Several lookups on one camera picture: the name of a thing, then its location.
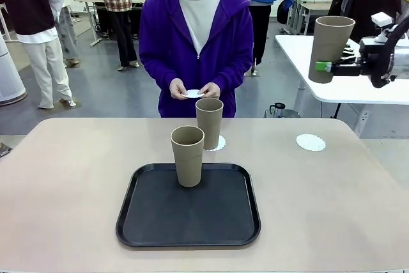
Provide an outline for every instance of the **black tray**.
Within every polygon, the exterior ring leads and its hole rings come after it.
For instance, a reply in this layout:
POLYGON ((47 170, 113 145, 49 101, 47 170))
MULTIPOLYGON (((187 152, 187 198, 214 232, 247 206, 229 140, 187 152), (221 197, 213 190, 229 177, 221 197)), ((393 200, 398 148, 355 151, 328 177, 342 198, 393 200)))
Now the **black tray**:
POLYGON ((132 247, 244 246, 260 233, 250 175, 235 164, 203 164, 193 188, 178 183, 174 164, 148 164, 131 178, 116 223, 132 247))

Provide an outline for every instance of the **beige cup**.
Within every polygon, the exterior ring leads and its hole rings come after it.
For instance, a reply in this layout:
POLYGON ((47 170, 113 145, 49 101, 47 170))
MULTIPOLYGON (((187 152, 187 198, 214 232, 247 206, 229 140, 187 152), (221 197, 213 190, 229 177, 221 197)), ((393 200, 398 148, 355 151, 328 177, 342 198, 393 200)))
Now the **beige cup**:
POLYGON ((223 102, 216 98, 198 100, 196 102, 196 117, 197 126, 204 132, 205 150, 214 150, 219 145, 223 102))
POLYGON ((314 29, 313 53, 308 78, 317 83, 329 83, 333 74, 318 72, 316 62, 334 62, 341 58, 355 21, 342 16, 324 16, 316 19, 314 29))
POLYGON ((204 140, 205 133, 194 126, 182 126, 171 133, 178 181, 184 187, 200 182, 204 140))

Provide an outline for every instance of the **white pants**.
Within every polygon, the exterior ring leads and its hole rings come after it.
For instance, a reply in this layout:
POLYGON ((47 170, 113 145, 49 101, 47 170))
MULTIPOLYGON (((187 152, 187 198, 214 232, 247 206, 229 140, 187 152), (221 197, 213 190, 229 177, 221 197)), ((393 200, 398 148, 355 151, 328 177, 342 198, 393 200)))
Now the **white pants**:
POLYGON ((51 68, 52 76, 57 84, 57 91, 61 98, 71 100, 72 94, 68 85, 68 75, 64 66, 63 51, 58 38, 47 43, 27 44, 23 43, 30 59, 36 80, 41 89, 41 102, 39 107, 53 108, 52 99, 52 79, 47 69, 47 64, 51 68))

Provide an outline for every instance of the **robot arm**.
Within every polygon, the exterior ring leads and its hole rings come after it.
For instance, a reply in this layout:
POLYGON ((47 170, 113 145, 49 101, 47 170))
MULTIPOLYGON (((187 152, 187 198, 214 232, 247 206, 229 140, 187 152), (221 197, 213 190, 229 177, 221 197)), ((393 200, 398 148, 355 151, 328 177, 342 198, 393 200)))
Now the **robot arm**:
POLYGON ((397 78, 409 79, 409 45, 397 45, 409 30, 409 17, 391 27, 392 24, 385 26, 385 18, 379 20, 375 16, 373 21, 383 28, 382 34, 376 38, 363 38, 359 44, 360 56, 357 59, 353 57, 351 61, 349 57, 331 63, 327 65, 326 71, 335 76, 368 75, 375 88, 382 88, 397 78))

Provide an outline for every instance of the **white doily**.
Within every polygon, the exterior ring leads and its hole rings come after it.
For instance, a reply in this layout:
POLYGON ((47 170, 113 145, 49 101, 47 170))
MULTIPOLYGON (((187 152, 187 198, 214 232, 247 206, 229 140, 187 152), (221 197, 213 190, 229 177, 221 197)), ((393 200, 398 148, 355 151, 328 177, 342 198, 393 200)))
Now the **white doily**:
POLYGON ((200 98, 204 96, 205 94, 199 94, 199 90, 188 90, 187 95, 183 95, 183 97, 186 98, 200 98))
POLYGON ((226 146, 226 139, 224 137, 219 136, 219 144, 214 150, 206 150, 207 152, 217 152, 218 150, 222 150, 226 146))
POLYGON ((297 144, 311 152, 320 152, 327 147, 324 140, 313 134, 302 134, 298 136, 297 144))

